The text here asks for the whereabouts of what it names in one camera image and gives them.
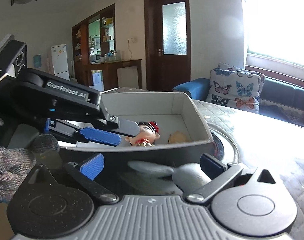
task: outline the sofa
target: sofa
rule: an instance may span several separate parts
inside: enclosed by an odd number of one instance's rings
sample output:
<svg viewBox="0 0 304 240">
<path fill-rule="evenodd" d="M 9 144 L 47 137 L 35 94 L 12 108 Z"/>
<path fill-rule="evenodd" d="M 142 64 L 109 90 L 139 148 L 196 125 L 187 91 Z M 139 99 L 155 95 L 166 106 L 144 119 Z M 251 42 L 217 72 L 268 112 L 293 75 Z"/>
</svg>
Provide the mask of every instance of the sofa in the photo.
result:
<svg viewBox="0 0 304 240">
<path fill-rule="evenodd" d="M 173 91 L 205 101 L 209 89 L 210 80 L 198 78 L 174 87 Z M 259 102 L 259 114 L 304 127 L 304 88 L 267 77 Z"/>
</svg>

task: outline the gloved hand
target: gloved hand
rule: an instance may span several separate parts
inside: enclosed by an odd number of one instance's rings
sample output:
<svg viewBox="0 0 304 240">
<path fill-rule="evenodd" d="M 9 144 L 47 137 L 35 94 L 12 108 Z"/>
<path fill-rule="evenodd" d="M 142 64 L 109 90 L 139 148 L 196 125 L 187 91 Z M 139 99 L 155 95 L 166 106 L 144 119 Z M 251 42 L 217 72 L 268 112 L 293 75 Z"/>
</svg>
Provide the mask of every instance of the gloved hand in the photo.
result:
<svg viewBox="0 0 304 240">
<path fill-rule="evenodd" d="M 0 202 L 8 203 L 29 171 L 36 164 L 35 154 L 48 150 L 59 152 L 54 136 L 42 134 L 36 137 L 28 149 L 6 149 L 0 147 Z"/>
</svg>

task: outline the refrigerator door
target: refrigerator door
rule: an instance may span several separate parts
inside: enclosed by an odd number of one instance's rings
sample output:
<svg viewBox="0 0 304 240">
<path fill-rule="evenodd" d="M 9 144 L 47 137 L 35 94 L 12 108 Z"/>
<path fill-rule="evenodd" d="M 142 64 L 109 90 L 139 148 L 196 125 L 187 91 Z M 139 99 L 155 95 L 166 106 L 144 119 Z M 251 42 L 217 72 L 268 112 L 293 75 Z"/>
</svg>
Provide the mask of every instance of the refrigerator door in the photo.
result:
<svg viewBox="0 0 304 240">
<path fill-rule="evenodd" d="M 54 74 L 68 71 L 67 46 L 65 44 L 51 47 Z"/>
<path fill-rule="evenodd" d="M 68 71 L 65 71 L 65 72 L 62 72 L 62 73 L 59 73 L 59 74 L 55 74 L 54 76 L 57 76 L 57 77 L 60 77 L 60 78 L 64 78 L 66 80 L 70 80 L 69 72 Z"/>
</svg>

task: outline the white refrigerator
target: white refrigerator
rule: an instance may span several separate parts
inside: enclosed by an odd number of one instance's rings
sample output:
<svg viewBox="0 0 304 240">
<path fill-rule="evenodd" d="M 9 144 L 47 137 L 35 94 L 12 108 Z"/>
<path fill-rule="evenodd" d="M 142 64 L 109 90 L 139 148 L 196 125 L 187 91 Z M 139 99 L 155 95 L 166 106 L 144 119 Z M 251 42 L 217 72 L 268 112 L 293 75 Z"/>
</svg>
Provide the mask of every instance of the white refrigerator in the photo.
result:
<svg viewBox="0 0 304 240">
<path fill-rule="evenodd" d="M 66 44 L 51 47 L 48 53 L 48 66 L 50 74 L 70 80 Z"/>
</svg>

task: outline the ribbed gray panel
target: ribbed gray panel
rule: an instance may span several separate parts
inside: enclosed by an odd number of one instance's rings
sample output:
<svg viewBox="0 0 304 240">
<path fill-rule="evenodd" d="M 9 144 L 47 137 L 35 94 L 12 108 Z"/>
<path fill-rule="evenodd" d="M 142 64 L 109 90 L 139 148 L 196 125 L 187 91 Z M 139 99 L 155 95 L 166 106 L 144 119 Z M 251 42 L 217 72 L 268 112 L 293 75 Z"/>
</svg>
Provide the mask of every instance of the ribbed gray panel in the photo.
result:
<svg viewBox="0 0 304 240">
<path fill-rule="evenodd" d="M 187 204 L 180 196 L 125 196 L 115 205 L 101 206 L 90 223 L 78 232 L 57 240 L 245 239 L 254 238 L 225 231 L 203 206 Z M 271 239 L 291 238 L 283 234 Z M 16 236 L 13 240 L 30 239 Z"/>
</svg>

